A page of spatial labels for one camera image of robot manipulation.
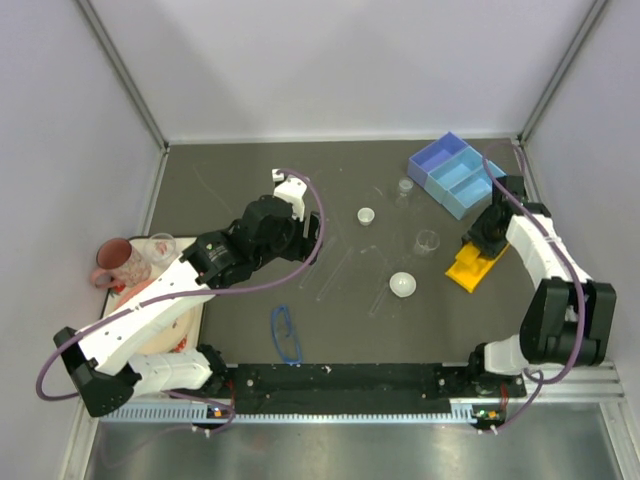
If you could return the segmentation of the three-compartment blue organizer box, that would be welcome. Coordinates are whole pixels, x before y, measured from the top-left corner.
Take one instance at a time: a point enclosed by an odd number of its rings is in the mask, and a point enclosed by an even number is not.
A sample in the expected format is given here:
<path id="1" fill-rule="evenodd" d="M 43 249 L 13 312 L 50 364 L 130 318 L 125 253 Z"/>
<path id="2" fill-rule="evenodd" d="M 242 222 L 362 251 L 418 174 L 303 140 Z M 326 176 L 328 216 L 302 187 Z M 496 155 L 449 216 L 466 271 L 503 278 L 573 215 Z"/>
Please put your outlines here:
<path id="1" fill-rule="evenodd" d="M 492 193 L 481 153 L 452 132 L 411 155 L 407 175 L 457 220 Z"/>

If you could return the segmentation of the yellow test tube rack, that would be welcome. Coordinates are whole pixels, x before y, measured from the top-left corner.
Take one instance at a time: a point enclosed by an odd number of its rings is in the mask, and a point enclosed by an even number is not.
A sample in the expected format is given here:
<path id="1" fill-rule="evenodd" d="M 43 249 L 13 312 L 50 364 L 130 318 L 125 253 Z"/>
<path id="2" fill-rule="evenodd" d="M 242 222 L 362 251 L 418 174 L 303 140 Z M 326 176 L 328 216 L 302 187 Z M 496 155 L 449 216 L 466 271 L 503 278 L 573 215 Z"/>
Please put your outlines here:
<path id="1" fill-rule="evenodd" d="M 489 258 L 471 242 L 466 243 L 456 254 L 445 276 L 466 292 L 473 293 L 507 250 L 505 246 L 495 258 Z"/>

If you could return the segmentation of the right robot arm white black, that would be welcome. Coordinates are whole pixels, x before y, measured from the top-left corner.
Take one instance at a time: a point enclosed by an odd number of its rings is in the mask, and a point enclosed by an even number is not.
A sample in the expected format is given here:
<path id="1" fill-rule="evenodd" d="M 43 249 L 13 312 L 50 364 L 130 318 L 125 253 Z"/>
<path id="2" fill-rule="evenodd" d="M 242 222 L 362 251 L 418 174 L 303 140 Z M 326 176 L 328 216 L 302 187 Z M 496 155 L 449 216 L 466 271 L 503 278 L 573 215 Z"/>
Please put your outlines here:
<path id="1" fill-rule="evenodd" d="M 487 396 L 504 376 L 535 365 L 596 366 L 605 357 L 617 301 L 614 287 L 593 280 L 572 259 L 556 235 L 550 212 L 527 200 L 524 178 L 502 176 L 492 183 L 491 203 L 462 237 L 479 253 L 496 260 L 515 250 L 534 287 L 519 332 L 476 348 L 480 362 L 467 370 L 469 388 Z"/>

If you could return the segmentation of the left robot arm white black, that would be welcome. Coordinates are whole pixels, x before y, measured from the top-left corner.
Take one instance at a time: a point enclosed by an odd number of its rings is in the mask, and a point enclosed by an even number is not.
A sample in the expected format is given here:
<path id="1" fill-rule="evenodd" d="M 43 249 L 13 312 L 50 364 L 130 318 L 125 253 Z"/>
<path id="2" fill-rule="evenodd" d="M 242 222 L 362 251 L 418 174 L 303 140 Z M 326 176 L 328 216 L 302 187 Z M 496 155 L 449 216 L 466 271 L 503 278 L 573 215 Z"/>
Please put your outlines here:
<path id="1" fill-rule="evenodd" d="M 229 373 L 214 347 L 159 354 L 141 348 L 196 306 L 246 293 L 245 281 L 275 259 L 314 263 L 323 228 L 323 210 L 301 217 L 291 203 L 264 195 L 227 228 L 197 236 L 108 317 L 83 330 L 60 330 L 54 342 L 89 415 L 106 416 L 133 398 L 160 392 L 220 394 Z"/>

